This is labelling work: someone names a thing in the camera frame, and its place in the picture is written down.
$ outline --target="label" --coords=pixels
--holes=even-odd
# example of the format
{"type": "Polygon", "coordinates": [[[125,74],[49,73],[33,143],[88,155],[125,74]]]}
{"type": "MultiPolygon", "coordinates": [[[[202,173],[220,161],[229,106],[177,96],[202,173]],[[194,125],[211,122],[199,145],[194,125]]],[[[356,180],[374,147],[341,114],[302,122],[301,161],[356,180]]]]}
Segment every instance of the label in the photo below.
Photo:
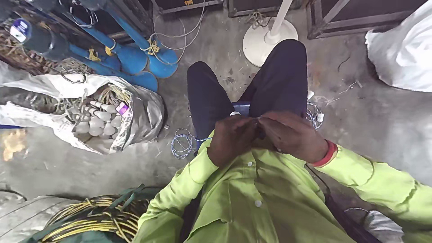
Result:
{"type": "Polygon", "coordinates": [[[23,19],[17,19],[10,27],[10,35],[15,37],[20,43],[23,43],[29,35],[29,23],[23,19]]]}
{"type": "Polygon", "coordinates": [[[129,106],[122,102],[117,106],[116,110],[121,116],[125,116],[126,113],[129,111],[129,106]]]}

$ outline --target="white bag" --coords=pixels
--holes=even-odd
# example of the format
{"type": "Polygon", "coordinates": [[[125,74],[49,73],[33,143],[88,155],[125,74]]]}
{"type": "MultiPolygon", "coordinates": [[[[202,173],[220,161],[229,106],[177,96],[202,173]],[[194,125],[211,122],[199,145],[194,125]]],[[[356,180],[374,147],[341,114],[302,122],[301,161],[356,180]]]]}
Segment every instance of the white bag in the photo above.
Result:
{"type": "Polygon", "coordinates": [[[368,57],[379,78],[390,86],[432,92],[432,1],[398,27],[366,34],[368,57]]]}
{"type": "MultiPolygon", "coordinates": [[[[81,74],[66,76],[72,81],[83,78],[81,74]]],[[[129,108],[122,115],[124,121],[115,140],[93,137],[84,143],[74,136],[72,129],[75,125],[66,118],[66,114],[46,114],[11,102],[0,105],[0,124],[51,127],[56,136],[72,146],[102,155],[122,151],[129,144],[154,140],[162,127],[164,117],[162,98],[155,92],[133,86],[114,76],[88,75],[84,83],[71,83],[61,75],[44,74],[32,77],[25,71],[15,70],[0,61],[0,86],[43,93],[56,99],[87,97],[107,83],[114,84],[131,94],[129,108]]]]}
{"type": "Polygon", "coordinates": [[[43,230],[60,209],[79,201],[40,196],[26,202],[7,201],[0,205],[0,243],[16,243],[43,230]]]}

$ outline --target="dark navy pants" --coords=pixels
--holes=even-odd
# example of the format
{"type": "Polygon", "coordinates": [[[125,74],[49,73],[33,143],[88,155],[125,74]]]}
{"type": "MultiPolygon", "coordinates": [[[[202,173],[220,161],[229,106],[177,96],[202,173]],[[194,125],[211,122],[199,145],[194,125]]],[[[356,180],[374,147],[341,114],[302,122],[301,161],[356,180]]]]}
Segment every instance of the dark navy pants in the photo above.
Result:
{"type": "MultiPolygon", "coordinates": [[[[189,67],[187,93],[192,122],[199,139],[208,137],[216,122],[234,111],[216,75],[204,62],[196,62],[189,67]]],[[[284,110],[304,117],[307,95],[305,46],[299,41],[288,39],[271,51],[238,101],[251,103],[250,117],[284,110]]]]}

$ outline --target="knee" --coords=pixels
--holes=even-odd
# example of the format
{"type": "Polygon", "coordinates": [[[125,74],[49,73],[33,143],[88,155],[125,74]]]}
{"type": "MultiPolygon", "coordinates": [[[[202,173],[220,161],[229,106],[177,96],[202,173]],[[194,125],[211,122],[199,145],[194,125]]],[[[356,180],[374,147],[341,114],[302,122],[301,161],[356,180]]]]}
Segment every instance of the knee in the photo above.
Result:
{"type": "Polygon", "coordinates": [[[294,40],[294,39],[286,39],[281,42],[279,42],[276,47],[278,50],[278,53],[286,53],[286,54],[306,54],[306,47],[303,45],[303,43],[294,40]]]}
{"type": "Polygon", "coordinates": [[[202,61],[197,61],[196,63],[192,64],[188,69],[186,73],[187,82],[194,82],[194,80],[197,80],[194,77],[200,77],[202,73],[205,73],[208,71],[210,67],[202,61]]]}
{"type": "Polygon", "coordinates": [[[202,70],[203,68],[208,67],[208,65],[203,62],[203,61],[197,61],[196,63],[192,64],[188,69],[187,72],[195,72],[195,71],[199,71],[202,70]]]}

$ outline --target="shirt sleeve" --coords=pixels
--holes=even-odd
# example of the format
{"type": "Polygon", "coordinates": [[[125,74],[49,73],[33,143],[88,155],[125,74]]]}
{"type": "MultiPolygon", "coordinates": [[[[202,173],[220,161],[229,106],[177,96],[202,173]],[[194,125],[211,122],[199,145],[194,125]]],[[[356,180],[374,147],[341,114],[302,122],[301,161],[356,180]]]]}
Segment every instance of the shirt sleeve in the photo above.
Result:
{"type": "Polygon", "coordinates": [[[353,188],[361,199],[384,206],[408,230],[432,230],[432,188],[386,163],[368,160],[338,145],[334,158],[317,170],[353,188]]]}
{"type": "Polygon", "coordinates": [[[133,242],[178,242],[184,208],[196,198],[205,181],[218,169],[207,155],[207,148],[176,172],[171,182],[150,201],[138,220],[133,242]]]}

